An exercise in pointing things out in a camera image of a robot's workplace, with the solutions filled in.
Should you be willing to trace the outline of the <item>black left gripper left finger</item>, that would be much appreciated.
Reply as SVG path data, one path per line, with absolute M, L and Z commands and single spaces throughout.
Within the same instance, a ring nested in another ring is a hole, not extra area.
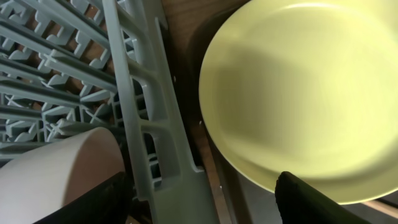
M 125 223 L 133 196 L 132 180 L 119 172 L 35 224 Z

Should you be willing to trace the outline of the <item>white cup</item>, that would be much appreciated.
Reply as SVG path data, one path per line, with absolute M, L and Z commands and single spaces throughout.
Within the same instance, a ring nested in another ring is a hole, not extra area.
M 124 170 L 105 128 L 25 152 L 1 168 L 1 223 L 34 223 Z

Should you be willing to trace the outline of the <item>yellow plate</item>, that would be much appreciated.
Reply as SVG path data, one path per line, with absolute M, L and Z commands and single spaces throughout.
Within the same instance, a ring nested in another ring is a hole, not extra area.
M 340 204 L 397 190 L 397 1 L 249 1 L 205 53 L 200 108 L 224 158 Z

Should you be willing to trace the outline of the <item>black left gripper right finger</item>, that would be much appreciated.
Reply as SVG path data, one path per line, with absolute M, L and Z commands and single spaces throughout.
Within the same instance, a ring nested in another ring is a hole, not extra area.
M 283 224 L 370 224 L 287 171 L 276 181 L 275 200 Z

